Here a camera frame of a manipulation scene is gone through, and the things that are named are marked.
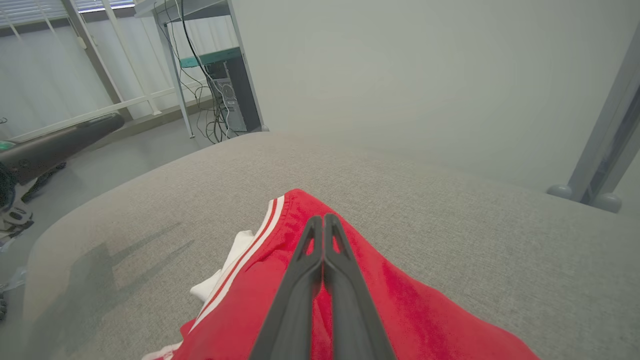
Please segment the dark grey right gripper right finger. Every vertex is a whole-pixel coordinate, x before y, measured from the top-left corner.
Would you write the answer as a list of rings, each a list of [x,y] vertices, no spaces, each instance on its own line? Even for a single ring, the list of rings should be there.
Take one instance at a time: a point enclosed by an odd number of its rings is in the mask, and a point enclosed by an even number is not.
[[[330,293],[335,360],[395,360],[380,315],[336,214],[323,225],[324,285]]]

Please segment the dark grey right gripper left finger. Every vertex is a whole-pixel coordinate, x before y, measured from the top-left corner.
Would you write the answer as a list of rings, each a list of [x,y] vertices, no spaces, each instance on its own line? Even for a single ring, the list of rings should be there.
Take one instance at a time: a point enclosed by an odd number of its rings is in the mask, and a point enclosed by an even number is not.
[[[322,281],[322,263],[323,220],[313,216],[286,267],[250,360],[311,358],[313,301]]]

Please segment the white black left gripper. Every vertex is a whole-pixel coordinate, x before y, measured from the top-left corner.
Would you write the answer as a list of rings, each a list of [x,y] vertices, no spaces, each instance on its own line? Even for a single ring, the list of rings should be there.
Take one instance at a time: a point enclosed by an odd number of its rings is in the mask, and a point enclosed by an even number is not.
[[[25,185],[123,125],[124,117],[111,112],[18,144],[0,141],[1,173],[14,183]]]

